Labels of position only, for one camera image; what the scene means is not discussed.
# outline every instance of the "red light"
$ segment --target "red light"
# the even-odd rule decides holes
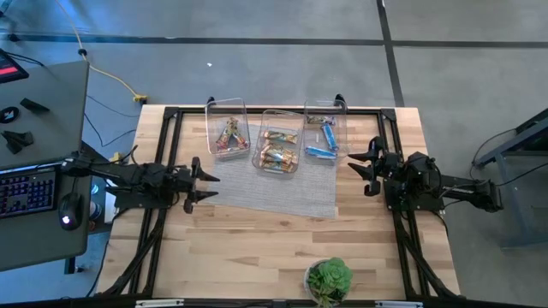
[[[16,73],[16,72],[17,72],[17,68],[14,68],[14,67],[0,69],[0,74],[9,74],[9,73]]]

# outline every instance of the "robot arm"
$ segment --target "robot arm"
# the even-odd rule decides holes
[[[442,175],[434,158],[415,152],[402,163],[396,153],[384,152],[384,149],[381,138],[375,137],[369,143],[367,153],[348,155],[371,164],[348,165],[364,181],[370,182],[365,186],[366,196],[379,194],[378,177],[384,178],[384,194],[391,210],[443,210],[442,198],[468,201],[488,212],[503,208],[500,204],[500,192],[490,180],[478,181]],[[382,157],[379,156],[380,151],[384,152]]]
[[[193,158],[188,169],[184,165],[168,168],[160,163],[97,163],[87,154],[76,152],[64,160],[61,172],[73,177],[94,175],[111,180],[116,187],[106,190],[116,195],[115,206],[119,208],[166,209],[173,205],[176,194],[186,193],[183,207],[188,214],[200,200],[217,194],[196,190],[196,180],[220,181],[202,170],[198,157]]]

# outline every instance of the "black metal frame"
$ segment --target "black metal frame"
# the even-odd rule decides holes
[[[302,113],[302,107],[285,107],[281,110],[288,110]],[[263,107],[247,107],[248,114],[261,114],[267,108]],[[203,107],[166,107],[164,110],[162,127],[158,139],[158,148],[155,162],[161,163],[164,154],[165,144],[167,140],[168,126],[171,119],[175,118],[175,131],[171,140],[171,148],[168,166],[175,165],[177,146],[179,145],[179,137],[182,127],[182,121],[185,114],[202,114]],[[402,144],[396,122],[395,109],[348,109],[348,115],[361,116],[376,116],[378,123],[378,132],[380,138],[388,145],[388,138],[384,127],[387,120],[390,124],[392,132],[394,149],[403,162]],[[454,295],[443,283],[435,276],[427,261],[422,257],[419,232],[417,229],[416,218],[413,210],[407,210],[409,233],[405,230],[402,224],[402,213],[398,210],[392,211],[394,227],[396,231],[396,244],[400,257],[400,265],[402,268],[403,287],[405,291],[406,301],[416,302],[416,306],[420,307],[477,307],[477,308],[518,308],[527,307],[524,305],[513,305],[503,303],[484,302],[477,300],[465,299],[461,296]],[[167,217],[167,210],[161,209],[158,213],[158,219],[155,222],[154,228],[148,233],[152,210],[146,210],[141,224],[140,238],[138,250],[135,258],[128,265],[122,276],[120,276],[114,285],[103,293],[97,294],[94,298],[82,299],[58,299],[32,303],[10,304],[9,307],[135,307],[138,300],[150,300],[152,298],[152,290],[156,280],[156,272],[158,269],[159,251],[162,244],[162,234],[164,231],[164,223]],[[138,281],[140,277],[141,264],[152,248],[152,257],[146,278],[146,285],[141,293],[138,292]],[[413,256],[417,265],[419,274],[420,293],[416,293],[411,281],[409,271],[409,263],[407,251]],[[123,289],[130,282],[128,294],[122,295]],[[429,282],[433,289],[437,292],[438,297],[433,297],[429,293]],[[264,306],[272,308],[284,307],[314,307],[317,304],[306,299],[177,299],[179,303],[184,303],[185,307],[248,307],[248,306]],[[390,302],[379,303],[375,300],[345,300],[339,307],[374,307],[374,306],[391,306]]]
[[[268,108],[264,107],[253,107],[248,106],[247,107],[247,113],[248,114],[262,114],[265,110]],[[297,113],[303,113],[304,109],[302,107],[284,107],[279,108],[281,110],[287,110],[287,111],[293,111]],[[171,119],[175,118],[175,130],[173,133],[173,137],[171,140],[171,147],[170,147],[170,155],[168,160],[168,167],[172,167],[175,165],[175,158],[177,154],[177,146],[179,145],[179,137],[180,137],[180,131],[182,126],[183,117],[185,114],[203,114],[204,109],[202,107],[196,106],[196,107],[166,107],[164,110],[164,116],[162,121],[162,127],[160,129],[160,136],[158,139],[158,148],[156,152],[156,158],[155,163],[161,163],[162,157],[164,154],[166,139],[167,139],[167,131],[168,126],[170,124]],[[383,139],[384,143],[386,145],[389,144],[386,129],[385,129],[385,121],[388,121],[390,123],[390,130],[392,131],[392,137],[393,137],[393,144],[394,149],[396,153],[400,156],[400,160],[403,162],[403,154],[402,154],[402,144],[400,141],[400,135],[397,127],[396,122],[396,111],[394,109],[362,109],[362,108],[348,108],[348,115],[354,116],[354,115],[360,115],[360,116],[375,116],[378,124],[378,133],[379,136]],[[414,212],[412,210],[408,211],[408,222],[409,222],[409,230],[410,235],[409,238],[411,239],[413,247],[416,249],[417,252],[421,255],[421,248],[420,248],[420,239],[419,239],[419,231],[417,229],[416,220],[414,216]],[[392,216],[394,218],[394,224],[395,227],[398,225],[398,223],[402,223],[402,216],[400,212],[392,211]],[[167,217],[167,210],[159,210],[158,213],[158,219],[156,222],[156,226],[160,226],[161,231],[163,232],[164,227],[164,221]],[[138,244],[138,252],[142,250],[144,244],[146,243],[146,240],[148,239],[148,229],[151,224],[152,219],[152,210],[146,210],[145,215],[143,216],[143,222],[141,224],[141,231],[140,231],[140,237],[139,237],[139,244]],[[397,248],[400,255],[400,264],[402,267],[402,277],[403,277],[403,286],[405,289],[406,297],[413,297],[417,296],[417,293],[413,289],[413,285],[411,282],[411,275],[409,272],[409,264],[408,264],[408,258],[406,253],[406,246],[404,244],[404,234],[396,232],[396,242],[397,242]],[[154,281],[156,278],[156,271],[158,269],[158,259],[159,259],[159,250],[162,243],[161,236],[156,240],[154,243],[154,246],[152,248],[152,257],[150,261],[150,266],[148,270],[148,276],[146,279],[146,285],[143,289],[143,294],[152,296],[152,290],[154,288]],[[420,295],[428,296],[429,288],[428,288],[428,282],[425,276],[425,273],[423,273],[422,269],[417,265],[417,270],[419,273],[419,281],[420,281]],[[130,286],[129,286],[129,293],[138,293],[138,282],[140,278],[140,264],[138,266],[138,269],[134,273],[133,277],[131,278]],[[223,300],[223,302],[228,303],[234,301],[233,299],[227,299]],[[312,301],[300,301],[300,303],[308,303],[310,305],[314,305]],[[364,300],[347,300],[344,302],[344,306],[360,306],[360,305],[370,305],[372,301],[364,301]]]

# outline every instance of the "clear plastic bin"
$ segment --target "clear plastic bin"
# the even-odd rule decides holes
[[[216,101],[210,98],[205,106],[205,125],[207,146],[211,154],[219,159],[249,155],[251,144],[246,105],[243,99],[231,98]]]
[[[307,163],[335,165],[350,153],[347,140],[346,114],[347,105],[342,100],[307,100],[305,102],[303,146],[305,147],[305,160]],[[332,148],[333,145],[330,145],[325,136],[325,128],[329,128],[334,137],[337,146],[335,149]],[[307,154],[308,147],[331,152],[334,157],[309,155]]]
[[[292,177],[295,171],[297,171],[297,167],[299,165],[303,125],[304,118],[301,114],[283,110],[265,110],[261,117],[259,137],[257,138],[257,146],[252,159],[253,166],[257,169],[265,171],[266,173],[276,175],[276,177]],[[274,132],[290,135],[289,139],[293,142],[282,141],[281,139],[276,138],[273,139],[275,135],[272,133]],[[287,166],[286,164],[284,166],[277,165],[276,167],[267,167],[261,160],[261,152],[263,152],[267,146],[267,143],[272,144],[275,147],[281,146],[284,150],[292,151],[294,155],[290,160],[290,166]]]

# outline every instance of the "blue snack wrapper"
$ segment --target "blue snack wrapper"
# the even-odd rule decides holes
[[[329,126],[329,124],[324,124],[322,125],[322,129],[324,130],[325,138],[327,139],[330,150],[337,151],[339,146],[337,145],[335,134],[333,133],[331,126]]]
[[[322,158],[322,159],[337,159],[337,154],[333,153],[331,151],[322,150],[319,148],[315,148],[312,146],[307,146],[305,148],[305,153],[314,156],[316,158]]]

